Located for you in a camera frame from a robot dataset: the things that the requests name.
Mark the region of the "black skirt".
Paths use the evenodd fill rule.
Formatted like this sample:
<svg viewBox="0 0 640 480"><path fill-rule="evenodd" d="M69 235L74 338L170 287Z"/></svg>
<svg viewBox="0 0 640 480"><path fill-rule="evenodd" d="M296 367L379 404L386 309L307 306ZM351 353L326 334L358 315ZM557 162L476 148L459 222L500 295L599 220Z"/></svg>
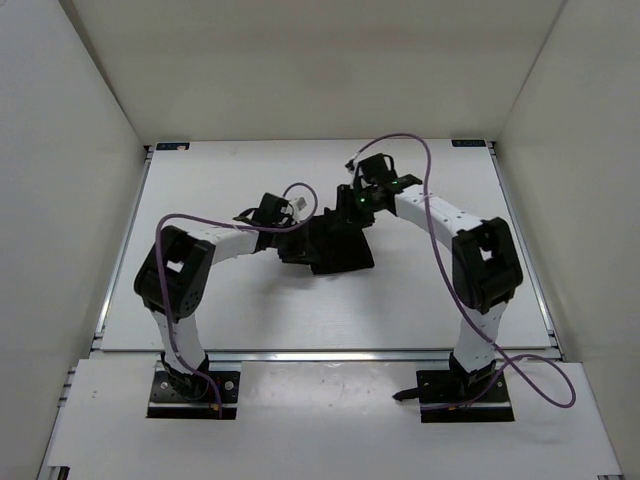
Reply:
<svg viewBox="0 0 640 480"><path fill-rule="evenodd" d="M331 275L370 269L373 254L364 234L371 222L343 218L325 208L304 226L276 234L273 247L285 264L306 265L314 275Z"/></svg>

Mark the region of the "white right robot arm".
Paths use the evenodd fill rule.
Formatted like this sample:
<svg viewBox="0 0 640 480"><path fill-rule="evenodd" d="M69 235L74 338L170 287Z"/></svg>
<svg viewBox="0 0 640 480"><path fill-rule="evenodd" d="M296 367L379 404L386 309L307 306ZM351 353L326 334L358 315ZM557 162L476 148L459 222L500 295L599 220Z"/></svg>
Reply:
<svg viewBox="0 0 640 480"><path fill-rule="evenodd" d="M473 399L495 368L501 318L523 282L509 224L500 217L481 219L430 194L414 175L400 177L389 155L350 159L345 168L351 183L340 191L347 195L343 207L352 221L373 220L377 212L387 211L429 235L445 285L462 314L449 360L449 391L460 400ZM440 247L450 253L450 268L438 256Z"/></svg>

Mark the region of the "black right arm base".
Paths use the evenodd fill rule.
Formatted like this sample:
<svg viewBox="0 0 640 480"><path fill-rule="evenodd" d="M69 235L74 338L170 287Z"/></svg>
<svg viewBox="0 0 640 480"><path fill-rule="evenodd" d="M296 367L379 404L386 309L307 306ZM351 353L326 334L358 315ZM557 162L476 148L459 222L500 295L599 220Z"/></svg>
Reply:
<svg viewBox="0 0 640 480"><path fill-rule="evenodd" d="M496 368L496 360L469 373L450 355L447 369L418 370L416 386L392 398L396 402L418 400L423 424L515 420L505 376Z"/></svg>

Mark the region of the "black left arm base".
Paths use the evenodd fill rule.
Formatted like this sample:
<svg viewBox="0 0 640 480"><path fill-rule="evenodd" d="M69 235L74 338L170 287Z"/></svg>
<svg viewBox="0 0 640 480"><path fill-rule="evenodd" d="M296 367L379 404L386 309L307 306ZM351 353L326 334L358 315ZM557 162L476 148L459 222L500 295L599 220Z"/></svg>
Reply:
<svg viewBox="0 0 640 480"><path fill-rule="evenodd" d="M150 387L146 416L151 419L235 420L241 380L239 363L210 362L208 376L174 374L158 361Z"/></svg>

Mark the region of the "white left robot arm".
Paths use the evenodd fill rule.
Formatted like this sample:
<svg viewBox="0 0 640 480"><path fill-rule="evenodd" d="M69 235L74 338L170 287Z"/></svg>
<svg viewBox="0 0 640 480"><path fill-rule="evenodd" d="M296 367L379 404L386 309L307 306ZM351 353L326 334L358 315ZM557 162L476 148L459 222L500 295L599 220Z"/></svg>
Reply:
<svg viewBox="0 0 640 480"><path fill-rule="evenodd" d="M195 315L212 267L296 244L317 207L316 196L308 204L300 196L266 193L258 206L244 210L232 223L186 214L159 221L133 289L158 326L163 368L185 397L197 398L213 384Z"/></svg>

